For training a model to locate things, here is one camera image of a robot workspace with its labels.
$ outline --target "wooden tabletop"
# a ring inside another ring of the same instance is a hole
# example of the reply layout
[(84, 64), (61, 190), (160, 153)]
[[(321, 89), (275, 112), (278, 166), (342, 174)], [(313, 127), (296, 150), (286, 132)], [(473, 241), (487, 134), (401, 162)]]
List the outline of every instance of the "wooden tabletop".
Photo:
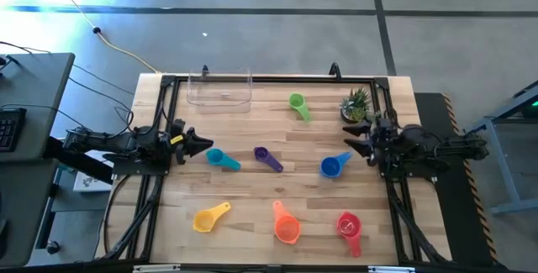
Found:
[[(402, 126), (419, 123), (411, 80), (389, 77), (393, 106)], [(141, 75), (134, 97), (135, 126), (151, 125), (161, 75)], [(357, 84), (254, 83), (248, 113), (207, 113), (187, 102), (187, 83), (180, 87), (176, 118), (196, 133), (214, 140), (241, 163), (239, 172), (207, 163), (205, 153), (174, 161), (165, 179), (151, 262), (208, 264), (303, 264), (303, 265), (394, 265), (397, 264), (387, 191), (377, 167), (351, 150), (343, 139), (339, 104)], [(290, 109), (290, 93), (305, 96), (312, 121), (305, 123)], [(253, 149), (264, 146), (282, 163), (277, 173), (254, 160)], [(352, 151), (353, 157), (340, 178), (319, 174), (326, 156)], [(110, 210), (108, 233), (114, 244), (131, 222), (140, 177), (131, 177)], [(438, 251), (450, 259), (440, 206), (434, 187), (410, 179), (409, 190), (417, 224)], [(294, 245), (274, 235), (272, 203), (281, 200), (301, 223), (301, 236)], [(193, 230), (197, 211), (230, 202), (231, 209), (210, 233)], [(344, 212), (362, 221), (362, 256), (353, 258), (337, 234), (336, 221)], [(403, 227), (406, 249), (409, 236)], [(140, 236), (140, 248), (144, 236)], [(103, 254), (100, 241), (96, 256)]]

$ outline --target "gray floor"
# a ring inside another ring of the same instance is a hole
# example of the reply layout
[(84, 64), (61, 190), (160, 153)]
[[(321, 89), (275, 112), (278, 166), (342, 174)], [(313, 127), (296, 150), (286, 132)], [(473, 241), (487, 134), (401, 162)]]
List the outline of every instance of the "gray floor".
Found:
[[(373, 9), (373, 0), (77, 0), (84, 5), (158, 8), (353, 8)], [(538, 0), (382, 0), (394, 10), (538, 10)], [(69, 5), (68, 0), (0, 0), (0, 5)], [(140, 55), (165, 72), (242, 66), (256, 73), (327, 72), (337, 61), (347, 75), (386, 75), (376, 17), (184, 14), (88, 14), (116, 45)], [(76, 63), (133, 91), (138, 75), (149, 72), (135, 60), (105, 46), (77, 13), (18, 13), (0, 10), (0, 37), (17, 45), (70, 51)], [(538, 77), (538, 18), (388, 17), (396, 72), (411, 76), (417, 92), (451, 96), (458, 122), (468, 127)], [(17, 52), (0, 48), (0, 52)], [(116, 97), (132, 97), (74, 69), (73, 78)], [(70, 83), (61, 109), (94, 129), (112, 132), (122, 123), (113, 103)], [(53, 135), (75, 125), (58, 117)], [(493, 159), (473, 164), (486, 207), (505, 201)], [(527, 183), (536, 182), (531, 176)], [(59, 217), (55, 230), (70, 219), (88, 239), (96, 236), (102, 213)], [(501, 262), (514, 270), (538, 266), (538, 210), (490, 218)], [(58, 232), (67, 246), (81, 243), (78, 233)], [(32, 264), (91, 258), (90, 248), (64, 250), (52, 258), (34, 255)]]

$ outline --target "black and yellow hazard tape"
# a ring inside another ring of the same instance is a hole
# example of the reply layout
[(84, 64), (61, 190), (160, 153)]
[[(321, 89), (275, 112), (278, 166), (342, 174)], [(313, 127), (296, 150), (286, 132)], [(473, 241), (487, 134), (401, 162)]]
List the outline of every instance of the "black and yellow hazard tape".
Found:
[[(454, 129), (454, 132), (456, 134), (459, 134), (460, 128), (457, 126), (456, 115), (454, 114), (454, 108), (452, 107), (451, 99), (446, 94), (442, 94), (442, 96), (445, 99), (446, 109), (448, 110), (448, 115), (451, 120), (452, 128)], [(465, 168), (465, 174), (467, 175), (467, 180), (471, 187), (471, 193), (474, 197), (474, 203), (477, 207), (477, 213), (480, 219), (480, 224), (482, 225), (484, 235), (486, 236), (486, 243), (488, 244), (488, 247), (489, 247), (489, 254), (495, 261), (498, 261), (497, 251), (495, 250), (495, 246), (493, 245), (493, 239), (489, 231), (488, 220), (486, 219), (482, 202), (480, 201), (480, 197), (478, 196), (477, 184), (474, 181), (474, 176), (472, 175), (471, 166), (469, 165), (469, 162), (467, 160), (463, 161), (463, 166)]]

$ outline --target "yellow label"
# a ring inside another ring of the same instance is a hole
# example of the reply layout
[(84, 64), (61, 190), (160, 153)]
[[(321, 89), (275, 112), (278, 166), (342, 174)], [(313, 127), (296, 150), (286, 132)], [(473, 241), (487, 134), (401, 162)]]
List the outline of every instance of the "yellow label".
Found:
[(170, 140), (170, 144), (175, 144), (175, 143), (181, 142), (181, 141), (183, 141), (183, 136), (179, 134), (177, 137)]

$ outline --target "potted plant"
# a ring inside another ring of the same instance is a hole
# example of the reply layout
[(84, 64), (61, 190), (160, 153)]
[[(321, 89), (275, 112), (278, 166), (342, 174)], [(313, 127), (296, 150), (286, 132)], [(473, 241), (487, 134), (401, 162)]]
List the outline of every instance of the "potted plant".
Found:
[(346, 123), (359, 123), (367, 117), (369, 103), (365, 89), (351, 89), (350, 96), (342, 100), (340, 116)]

